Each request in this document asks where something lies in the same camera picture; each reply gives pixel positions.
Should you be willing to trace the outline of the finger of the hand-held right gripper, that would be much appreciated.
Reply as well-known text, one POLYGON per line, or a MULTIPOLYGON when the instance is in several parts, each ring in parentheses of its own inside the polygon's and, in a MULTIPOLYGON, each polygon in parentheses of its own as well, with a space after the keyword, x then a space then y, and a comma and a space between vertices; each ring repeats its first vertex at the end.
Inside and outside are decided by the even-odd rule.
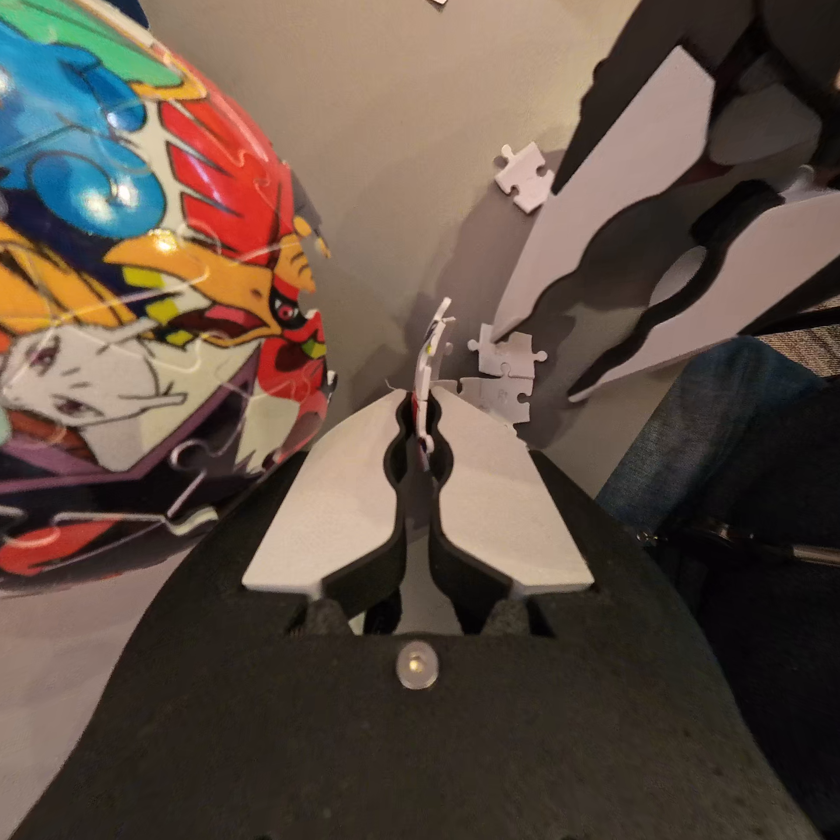
POLYGON ((593 238, 629 207, 668 190, 707 147, 715 80, 673 48, 569 180, 542 205, 492 322, 495 342, 575 273, 593 238))
POLYGON ((672 293, 572 384, 570 402, 738 335, 838 258, 838 209, 838 196, 725 196, 662 277, 672 293))

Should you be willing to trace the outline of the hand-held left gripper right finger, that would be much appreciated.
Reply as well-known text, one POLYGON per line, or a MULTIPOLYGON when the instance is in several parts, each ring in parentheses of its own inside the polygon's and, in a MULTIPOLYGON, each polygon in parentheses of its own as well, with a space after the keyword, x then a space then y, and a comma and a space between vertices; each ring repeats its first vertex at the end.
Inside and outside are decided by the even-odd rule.
POLYGON ((440 385, 431 391, 429 570, 465 634, 499 602, 590 589, 594 575, 529 447, 440 385))

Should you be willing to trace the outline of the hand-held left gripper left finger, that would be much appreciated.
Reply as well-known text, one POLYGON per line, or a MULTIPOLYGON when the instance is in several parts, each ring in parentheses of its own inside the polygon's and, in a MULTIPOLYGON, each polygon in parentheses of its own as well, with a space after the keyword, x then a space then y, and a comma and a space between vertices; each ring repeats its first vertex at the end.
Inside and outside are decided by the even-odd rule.
POLYGON ((306 454, 241 580, 249 593, 335 602, 363 634, 403 617, 411 397, 395 389, 352 414, 306 454))

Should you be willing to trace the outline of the colourful puzzle ball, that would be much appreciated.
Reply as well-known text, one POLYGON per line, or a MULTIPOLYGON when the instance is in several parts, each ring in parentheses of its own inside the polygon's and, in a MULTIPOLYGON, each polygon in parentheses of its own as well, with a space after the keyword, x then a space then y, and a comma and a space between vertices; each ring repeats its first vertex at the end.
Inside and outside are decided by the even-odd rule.
POLYGON ((1 587, 190 548, 318 432, 334 387, 259 126, 109 2, 2 2, 1 587))

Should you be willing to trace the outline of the single white puzzle piece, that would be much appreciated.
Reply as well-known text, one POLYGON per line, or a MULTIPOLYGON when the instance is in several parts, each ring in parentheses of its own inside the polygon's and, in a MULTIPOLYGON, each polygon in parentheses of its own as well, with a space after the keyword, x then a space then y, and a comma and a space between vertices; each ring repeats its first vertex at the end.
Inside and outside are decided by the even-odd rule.
POLYGON ((478 370, 483 375, 533 380, 535 364, 545 362, 549 355, 532 348, 532 336, 511 332, 507 340, 494 343, 492 326, 481 324, 479 337, 467 342, 467 349, 477 353, 478 370))
POLYGON ((530 215, 548 199, 554 172, 546 168, 546 160, 535 142, 515 152, 505 144, 500 149, 504 165, 495 175, 495 183, 506 195, 513 194, 513 203, 530 215))

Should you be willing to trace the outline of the person's jeans leg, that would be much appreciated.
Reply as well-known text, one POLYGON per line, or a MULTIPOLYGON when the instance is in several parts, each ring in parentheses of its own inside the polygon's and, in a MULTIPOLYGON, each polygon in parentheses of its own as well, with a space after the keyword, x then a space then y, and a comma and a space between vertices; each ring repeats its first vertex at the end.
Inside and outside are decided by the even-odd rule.
POLYGON ((689 361, 595 501, 631 530, 654 533, 697 494, 752 425, 826 386, 759 339, 719 344, 689 361))

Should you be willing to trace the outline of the curved puzzle piece strip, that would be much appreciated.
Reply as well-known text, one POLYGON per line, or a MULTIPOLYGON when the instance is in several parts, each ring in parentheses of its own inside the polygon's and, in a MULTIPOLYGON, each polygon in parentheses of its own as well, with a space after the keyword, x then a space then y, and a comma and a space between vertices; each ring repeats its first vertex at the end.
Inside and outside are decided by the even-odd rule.
POLYGON ((453 467, 476 476, 523 481, 528 447, 517 437, 516 426, 530 419, 527 398, 534 380, 479 376, 445 380, 440 369, 454 348, 448 334, 456 317, 444 297, 431 318, 416 358, 412 420, 416 455, 422 471, 434 467, 440 447, 447 445, 453 467))

